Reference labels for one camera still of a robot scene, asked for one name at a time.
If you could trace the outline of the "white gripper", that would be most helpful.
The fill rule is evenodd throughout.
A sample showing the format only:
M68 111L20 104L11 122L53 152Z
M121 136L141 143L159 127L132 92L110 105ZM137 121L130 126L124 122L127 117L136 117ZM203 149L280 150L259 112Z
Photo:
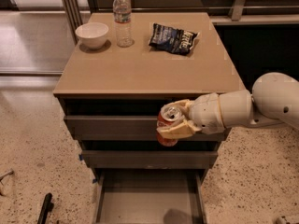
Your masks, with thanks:
M165 113L170 107L178 108L182 114L189 113L190 120L184 119L180 123L171 124L158 121L157 132L164 139L188 138L200 131L204 134L224 131L220 96L217 93L201 95L194 101L183 99L166 104L161 108L161 112Z

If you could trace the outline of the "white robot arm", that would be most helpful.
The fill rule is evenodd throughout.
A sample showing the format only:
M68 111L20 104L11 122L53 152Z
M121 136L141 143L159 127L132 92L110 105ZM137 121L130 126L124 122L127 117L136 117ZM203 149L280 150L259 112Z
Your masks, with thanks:
M232 127L284 124L299 129L299 81L285 74L267 73L255 81L251 91L210 93L164 105L157 133L163 139L179 140Z

